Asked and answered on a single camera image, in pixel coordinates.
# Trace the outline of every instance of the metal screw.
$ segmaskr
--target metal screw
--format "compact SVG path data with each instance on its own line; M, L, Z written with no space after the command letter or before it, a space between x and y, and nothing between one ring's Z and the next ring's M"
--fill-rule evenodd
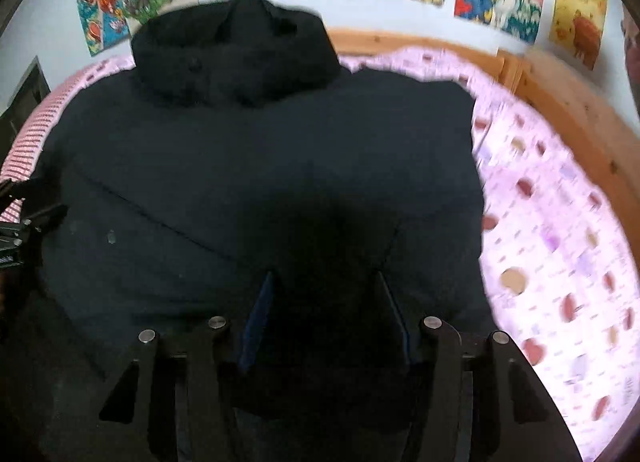
M151 328L143 330L140 334L138 334L138 341L140 341L141 343L150 343L154 339L156 339L156 332L151 330Z
M509 342L509 336L504 332L494 332L494 341L498 344L505 345Z
M222 316L213 316L209 320L209 328L213 328L213 330L222 328L224 325L226 325L226 319Z
M442 321L437 317L429 316L424 318L424 326L433 329L440 328L442 326Z

